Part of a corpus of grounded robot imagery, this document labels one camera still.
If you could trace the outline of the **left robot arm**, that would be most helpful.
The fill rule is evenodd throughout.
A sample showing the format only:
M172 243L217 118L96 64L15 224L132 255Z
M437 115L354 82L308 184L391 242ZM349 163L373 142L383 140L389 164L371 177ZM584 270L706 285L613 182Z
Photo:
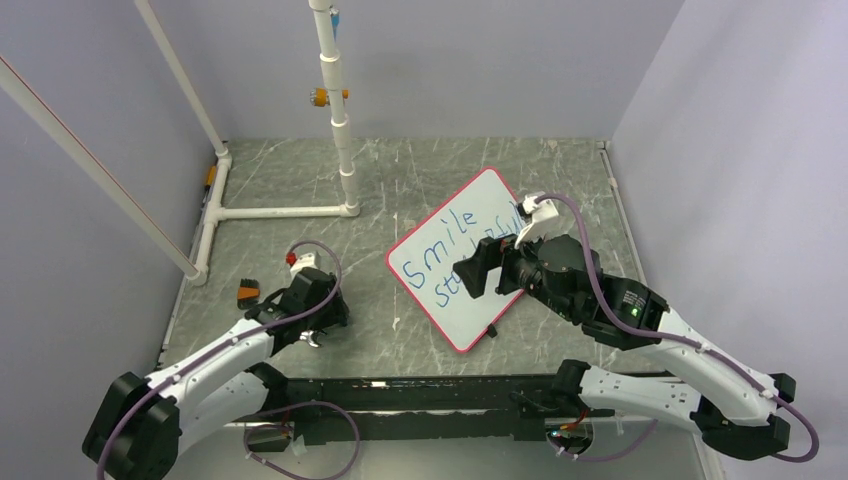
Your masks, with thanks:
M283 348L348 320L338 278L314 267L248 308L212 343L168 368L126 372L108 387L82 443L99 479L161 479L224 424L279 417L288 379L268 364Z

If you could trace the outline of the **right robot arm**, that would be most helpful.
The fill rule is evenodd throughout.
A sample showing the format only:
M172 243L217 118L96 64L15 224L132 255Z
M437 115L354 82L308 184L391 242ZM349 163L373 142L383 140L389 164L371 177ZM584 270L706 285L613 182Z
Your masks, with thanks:
M796 383L789 375L728 366L665 299L635 280L586 264L584 254L568 235L532 243L519 243L514 235L486 237L452 270L477 299L497 269L495 293L522 291L595 342L649 358L677 380L615 374L566 359L549 384L524 383L511 393L524 413L551 418L630 411L697 433L707 446L740 460L788 448L791 426L776 411L794 399Z

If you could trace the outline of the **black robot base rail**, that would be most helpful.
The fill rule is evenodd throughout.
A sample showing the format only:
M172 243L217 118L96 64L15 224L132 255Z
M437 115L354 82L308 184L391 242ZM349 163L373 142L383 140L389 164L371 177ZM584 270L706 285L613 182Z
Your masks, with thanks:
M291 379L247 421L280 421L308 445L335 441L507 437L542 441L548 430L610 410L579 406L548 375Z

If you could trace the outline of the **pink framed whiteboard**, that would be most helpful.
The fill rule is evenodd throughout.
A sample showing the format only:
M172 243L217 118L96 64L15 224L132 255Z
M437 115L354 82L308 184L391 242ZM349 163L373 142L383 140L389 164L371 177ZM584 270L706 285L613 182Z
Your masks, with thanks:
M452 348L468 352L522 295L495 292L500 270L488 273L484 295L469 296L453 264L485 237L517 234L526 225L501 173L487 167L452 194L385 256L389 270Z

